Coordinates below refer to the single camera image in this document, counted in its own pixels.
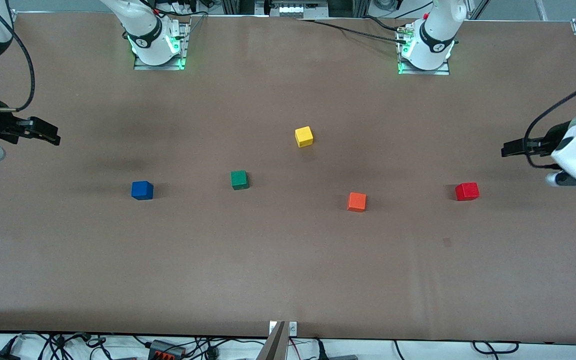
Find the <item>orange connector block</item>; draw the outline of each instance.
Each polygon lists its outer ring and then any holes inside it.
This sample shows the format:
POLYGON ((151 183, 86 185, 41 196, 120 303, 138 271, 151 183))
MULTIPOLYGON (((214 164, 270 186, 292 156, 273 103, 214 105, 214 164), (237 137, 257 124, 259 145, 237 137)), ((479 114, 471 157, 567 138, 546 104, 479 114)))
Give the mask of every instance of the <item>orange connector block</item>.
POLYGON ((350 193, 348 195, 348 207, 350 212, 362 213, 366 210, 366 194, 350 193))

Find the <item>black cable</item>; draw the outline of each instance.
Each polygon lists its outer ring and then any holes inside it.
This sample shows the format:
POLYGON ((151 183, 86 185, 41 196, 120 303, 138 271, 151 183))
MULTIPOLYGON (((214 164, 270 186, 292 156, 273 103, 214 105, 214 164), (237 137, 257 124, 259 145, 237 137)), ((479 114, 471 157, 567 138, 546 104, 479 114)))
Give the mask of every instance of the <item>black cable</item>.
POLYGON ((428 2, 427 4, 425 4, 425 5, 422 5, 422 6, 419 6, 419 7, 418 7, 418 8, 416 8, 416 9, 412 9, 412 10, 410 10, 410 11, 409 11, 409 12, 407 12, 407 13, 398 14, 397 16, 393 17, 392 19, 399 19, 399 18, 403 18, 403 17, 404 17, 404 16, 406 16, 407 14, 411 14, 411 13, 414 13, 414 12, 416 12, 416 11, 418 11, 418 10, 421 10, 421 9, 423 9, 423 8, 427 7, 428 5, 432 5, 432 4, 433 4, 433 2, 432 2, 432 1, 431 1, 431 2, 428 2))
POLYGON ((176 11, 166 11, 166 10, 162 10, 162 9, 157 9, 157 7, 151 5, 146 0, 139 0, 139 1, 142 4, 146 5, 147 7, 149 7, 153 12, 155 12, 155 14, 160 14, 161 16, 159 18, 163 18, 164 15, 174 15, 174 16, 191 16, 191 15, 198 15, 198 14, 208 15, 207 11, 195 11, 192 13, 178 13, 176 11))
POLYGON ((326 347, 321 339, 315 337, 317 340, 317 344, 319 345, 319 360, 329 360, 328 355, 326 354, 326 347))
POLYGON ((500 355, 508 355, 508 354, 512 354, 512 353, 516 353, 519 350, 519 342, 512 342, 512 344, 514 344, 514 347, 510 350, 496 350, 491 344, 490 342, 487 341, 473 341, 472 342, 472 347, 475 349, 475 351, 477 353, 483 354, 483 355, 493 355, 495 360, 499 360, 499 356, 500 355), (485 351, 482 350, 480 348, 477 347, 477 343, 483 343, 485 344, 490 351, 485 351))
POLYGON ((89 360, 92 360, 92 356, 95 354, 95 351, 98 351, 98 350, 100 350, 100 349, 101 349, 101 347, 96 347, 96 348, 92 349, 92 351, 90 351, 90 358, 89 358, 89 360))
POLYGON ((1 15, 0 15, 0 22, 10 32, 10 34, 12 34, 12 37, 14 38, 16 43, 19 44, 19 48, 21 48, 21 51, 23 51, 23 55, 25 56, 25 61, 28 63, 28 70, 30 71, 30 94, 28 94, 28 99, 25 101, 25 103, 23 103, 23 105, 21 105, 19 107, 13 107, 12 111, 7 111, 7 112, 16 113, 16 112, 22 111, 23 109, 26 109, 28 107, 28 105, 30 105, 30 103, 33 101, 33 98, 35 97, 35 68, 33 66, 33 61, 30 59, 30 54, 28 53, 28 49, 26 48, 24 43, 21 41, 19 36, 17 36, 17 34, 15 33, 15 30, 10 25, 8 25, 6 20, 4 20, 4 18, 1 15))
POLYGON ((142 344, 142 346, 146 346, 146 342, 139 340, 139 337, 137 337, 136 335, 132 335, 132 337, 137 340, 137 342, 139 342, 139 344, 142 344))
POLYGON ((224 340, 224 341, 222 341, 222 342, 218 342, 217 344, 214 344, 213 346, 208 347, 208 349, 206 349, 206 351, 202 351, 199 355, 195 355, 195 356, 189 358, 188 360, 195 360, 195 359, 201 358, 201 357, 204 356, 204 354, 205 354, 208 350, 210 350, 210 349, 216 349, 216 348, 218 348, 219 346, 221 346, 222 344, 227 343, 227 342, 230 342, 230 341, 231 341, 231 339, 226 339, 226 340, 224 340))
POLYGON ((406 360, 404 358, 404 355, 402 355, 402 351, 400 350, 400 344, 398 344, 397 340, 392 340, 393 342, 395 342, 395 349, 397 350, 397 355, 399 355, 399 358, 401 360, 406 360))
POLYGON ((50 342, 51 342, 50 338, 48 338, 48 337, 46 337, 45 340, 46 340, 46 342, 43 344, 43 348, 41 348, 41 352, 39 353, 37 360, 42 360, 44 358, 44 351, 46 351, 48 344, 50 344, 50 342))
POLYGON ((334 25, 332 23, 327 23, 327 22, 319 22, 319 21, 315 21, 315 20, 305 20, 308 21, 310 23, 315 23, 315 24, 320 24, 320 25, 325 25, 327 27, 331 27, 331 28, 335 28, 335 29, 339 29, 339 30, 343 30, 344 32, 350 32, 350 33, 354 33, 354 34, 359 34, 362 35, 364 37, 369 37, 369 38, 374 38, 374 39, 380 39, 380 40, 385 40, 385 41, 392 41, 393 43, 398 43, 398 44, 406 44, 406 41, 402 40, 402 39, 395 39, 395 38, 387 38, 387 37, 383 37, 383 36, 379 36, 379 35, 375 35, 375 34, 368 34, 367 32, 361 32, 358 30, 353 30, 353 29, 348 29, 347 27, 341 27, 338 25, 334 25))
POLYGON ((2 347, 0 353, 5 355, 10 355, 12 351, 12 347, 15 344, 15 340, 19 337, 19 335, 15 335, 12 339, 8 340, 8 342, 2 347))
MULTIPOLYGON (((229 339, 229 340, 232 340, 233 342, 238 342, 238 343, 256 343, 256 344, 259 344, 261 346, 265 345, 265 342, 261 342, 261 341, 257 341, 257 340, 239 340, 239 339, 229 339)), ((299 344, 306 344, 306 342, 298 342, 297 345, 299 345, 299 344)))
POLYGON ((392 27, 392 26, 388 26, 385 23, 383 23, 380 19, 376 18, 375 16, 369 15, 369 14, 365 14, 364 16, 361 17, 362 19, 370 19, 372 21, 374 21, 375 23, 377 23, 380 27, 386 29, 386 30, 391 30, 391 32, 396 32, 397 31, 397 27, 392 27))
POLYGON ((52 353, 50 355, 50 360, 53 360, 53 359, 56 359, 56 360, 74 360, 71 353, 69 353, 68 350, 66 350, 66 345, 68 344, 68 342, 71 342, 71 341, 78 339, 78 338, 84 339, 85 337, 82 333, 76 333, 75 335, 72 335, 71 337, 69 337, 67 339, 64 338, 64 335, 61 335, 61 334, 49 335, 48 339, 46 340, 46 344, 44 344, 43 349, 41 350, 41 353, 39 354, 38 360, 41 360, 41 358, 43 357, 44 350, 46 349, 46 346, 50 346, 50 351, 52 353))
MULTIPOLYGON (((528 125, 528 129, 526 130, 525 135, 523 135, 523 143, 524 144, 528 144, 528 139, 530 138, 530 133, 532 132, 533 128, 535 127, 535 125, 537 125, 537 123, 539 123, 539 121, 541 121, 543 118, 545 118, 546 116, 548 116, 548 114, 550 114, 551 112, 553 112, 555 109, 557 109, 558 107, 560 107, 561 105, 564 105, 565 103, 567 103, 569 100, 573 99, 576 96, 576 90, 571 92, 568 96, 562 98, 562 100, 557 101, 556 104, 552 105, 551 107, 549 107, 546 111, 542 112, 539 116, 537 116, 537 118, 535 118, 530 125, 528 125)), ((558 164, 549 164, 549 165, 536 165, 533 162, 533 159, 531 159, 531 155, 530 153, 528 153, 528 150, 526 150, 526 160, 528 161, 528 164, 530 164, 531 167, 534 167, 536 169, 553 169, 553 170, 561 170, 561 167, 558 166, 558 164)))
POLYGON ((99 349, 101 349, 103 355, 105 355, 105 357, 108 358, 108 360, 114 360, 113 357, 110 356, 110 351, 106 350, 106 348, 104 347, 103 342, 101 342, 101 344, 99 344, 99 349))

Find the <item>yellow cube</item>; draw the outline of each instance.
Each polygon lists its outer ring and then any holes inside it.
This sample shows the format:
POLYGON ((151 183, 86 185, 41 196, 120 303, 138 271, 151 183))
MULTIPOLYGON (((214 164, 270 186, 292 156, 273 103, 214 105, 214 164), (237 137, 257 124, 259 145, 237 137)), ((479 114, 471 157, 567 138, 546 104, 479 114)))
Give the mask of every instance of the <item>yellow cube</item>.
POLYGON ((303 148, 304 146, 313 145, 313 132, 310 126, 302 127, 294 131, 294 138, 297 139, 297 146, 303 148))

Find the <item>green cube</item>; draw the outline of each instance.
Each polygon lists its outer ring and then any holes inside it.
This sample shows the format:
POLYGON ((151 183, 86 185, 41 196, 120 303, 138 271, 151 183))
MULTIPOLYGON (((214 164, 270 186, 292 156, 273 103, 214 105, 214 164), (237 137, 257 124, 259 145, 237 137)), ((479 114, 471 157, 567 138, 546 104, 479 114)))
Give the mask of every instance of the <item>green cube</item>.
POLYGON ((248 174, 246 173, 246 170, 231 171, 230 184, 236 191, 248 189, 250 184, 248 182, 248 174))

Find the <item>red cube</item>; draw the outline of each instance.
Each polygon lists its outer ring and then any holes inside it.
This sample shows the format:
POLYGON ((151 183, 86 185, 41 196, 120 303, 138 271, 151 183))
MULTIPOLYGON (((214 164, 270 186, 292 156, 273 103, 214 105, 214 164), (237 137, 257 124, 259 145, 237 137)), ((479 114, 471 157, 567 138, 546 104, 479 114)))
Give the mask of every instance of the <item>red cube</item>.
POLYGON ((477 182, 458 184, 454 191, 457 193, 457 201, 474 200, 480 196, 480 188, 477 186, 477 182))
POLYGON ((350 193, 348 196, 348 205, 346 209, 348 209, 350 212, 364 212, 364 210, 366 210, 366 194, 350 193))

